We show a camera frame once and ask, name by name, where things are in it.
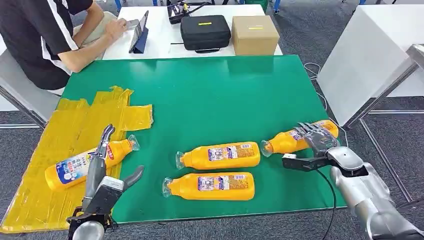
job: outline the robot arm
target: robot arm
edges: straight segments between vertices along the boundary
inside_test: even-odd
[[[97,151],[91,157],[82,206],[76,207],[67,218],[68,240],[103,240],[106,229],[116,225],[111,217],[115,203],[143,175],[144,167],[140,165],[125,180],[106,176],[106,151],[114,131],[112,124],[104,129]]]
[[[374,167],[350,148],[340,146],[325,128],[300,123],[297,131],[315,153],[299,159],[285,154],[285,168],[304,172],[331,165],[330,177],[341,192],[351,213],[358,217],[370,240],[424,240],[424,232],[406,220],[396,209],[390,191]]]

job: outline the cardboard box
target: cardboard box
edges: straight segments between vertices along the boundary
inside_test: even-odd
[[[233,16],[235,55],[274,55],[280,36],[270,16]]]

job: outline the plastic bottle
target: plastic bottle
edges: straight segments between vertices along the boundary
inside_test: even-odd
[[[84,182],[89,171],[90,157],[96,150],[97,147],[92,148],[49,166],[44,172],[48,186],[56,191]],[[107,156],[104,159],[106,167],[110,168],[120,163],[127,154],[138,150],[140,145],[134,135],[130,135],[125,140],[110,141],[106,147]]]
[[[326,128],[336,138],[339,136],[339,129],[334,122],[330,120],[321,120],[314,122],[313,124]],[[260,151],[265,157],[269,157],[274,153],[293,153],[306,148],[309,148],[308,144],[295,129],[280,132],[273,139],[269,141],[262,140],[260,142]]]
[[[178,179],[165,178],[162,193],[188,200],[247,201],[255,195],[255,182],[249,172],[190,173]]]
[[[175,154],[176,168],[199,170],[253,167],[259,164],[261,153],[256,142],[237,142],[199,146],[192,151]]]

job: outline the yellow plastic sheet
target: yellow plastic sheet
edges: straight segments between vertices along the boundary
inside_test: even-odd
[[[152,105],[128,106],[133,91],[118,86],[99,91],[90,106],[85,99],[61,99],[32,154],[22,182],[1,224],[2,233],[67,229],[66,218],[80,206],[85,184],[52,191],[44,171],[68,157],[97,147],[108,124],[116,128],[111,140],[125,138],[126,131],[148,129],[153,122]],[[119,178],[121,164],[107,174]]]

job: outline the black case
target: black case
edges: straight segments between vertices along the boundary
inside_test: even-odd
[[[183,17],[180,30],[187,50],[219,50],[230,43],[231,32],[223,15]]]

